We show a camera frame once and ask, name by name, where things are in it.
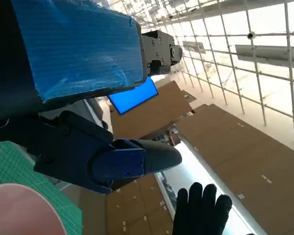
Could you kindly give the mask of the black knitted gloved right hand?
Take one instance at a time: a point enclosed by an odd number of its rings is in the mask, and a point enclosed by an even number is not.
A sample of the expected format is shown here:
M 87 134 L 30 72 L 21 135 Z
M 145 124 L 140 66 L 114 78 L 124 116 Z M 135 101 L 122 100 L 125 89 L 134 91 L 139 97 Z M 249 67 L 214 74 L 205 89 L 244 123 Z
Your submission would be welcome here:
M 232 209 L 228 195 L 216 196 L 214 184 L 203 187 L 195 182 L 189 190 L 178 191 L 173 235 L 221 235 Z

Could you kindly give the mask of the black left hand blue tape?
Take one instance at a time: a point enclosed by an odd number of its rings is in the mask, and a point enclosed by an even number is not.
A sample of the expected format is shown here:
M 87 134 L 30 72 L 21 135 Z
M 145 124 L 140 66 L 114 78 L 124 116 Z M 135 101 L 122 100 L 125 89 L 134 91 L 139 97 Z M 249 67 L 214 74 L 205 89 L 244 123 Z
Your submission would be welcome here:
M 142 33 L 132 17 L 91 0 L 0 0 L 0 141 L 36 156 L 36 172 L 101 194 L 173 168 L 182 161 L 174 147 L 117 140 L 64 108 L 130 91 L 181 57 L 171 35 Z

